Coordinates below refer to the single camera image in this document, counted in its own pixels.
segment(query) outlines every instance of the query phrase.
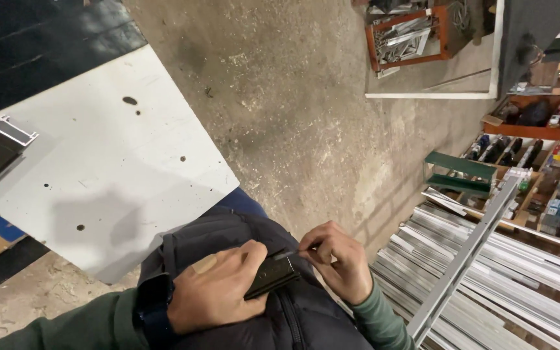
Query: green long-sleeve shirt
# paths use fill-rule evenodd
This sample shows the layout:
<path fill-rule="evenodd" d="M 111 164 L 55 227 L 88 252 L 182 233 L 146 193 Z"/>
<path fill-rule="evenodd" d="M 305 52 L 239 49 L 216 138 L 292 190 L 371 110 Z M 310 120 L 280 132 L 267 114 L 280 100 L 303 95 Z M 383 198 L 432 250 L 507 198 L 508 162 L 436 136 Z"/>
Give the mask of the green long-sleeve shirt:
<path fill-rule="evenodd" d="M 1 338 L 0 349 L 148 350 L 144 334 L 133 328 L 136 294 L 136 288 L 108 293 L 52 320 L 38 318 Z M 376 350 L 414 349 L 403 320 L 393 313 L 376 283 L 367 300 L 350 307 L 358 330 Z"/>

